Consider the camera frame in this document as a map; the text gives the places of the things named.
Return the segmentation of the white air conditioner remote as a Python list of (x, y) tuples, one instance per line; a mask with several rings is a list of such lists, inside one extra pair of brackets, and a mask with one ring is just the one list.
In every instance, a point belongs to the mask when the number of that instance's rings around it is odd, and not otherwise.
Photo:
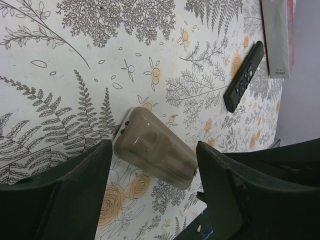
[(112, 145), (119, 159), (180, 190), (190, 187), (198, 170), (196, 153), (141, 106), (128, 111)]

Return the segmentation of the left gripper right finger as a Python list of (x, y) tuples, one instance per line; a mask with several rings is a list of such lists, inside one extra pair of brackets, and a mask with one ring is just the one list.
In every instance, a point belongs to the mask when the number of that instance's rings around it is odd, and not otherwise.
[(320, 141), (252, 152), (196, 147), (215, 240), (317, 240)]

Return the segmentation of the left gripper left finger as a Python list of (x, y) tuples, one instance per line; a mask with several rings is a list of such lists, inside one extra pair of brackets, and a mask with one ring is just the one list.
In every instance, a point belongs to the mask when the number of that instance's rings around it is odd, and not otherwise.
[(44, 172), (0, 186), (2, 240), (93, 240), (111, 167), (104, 140)]

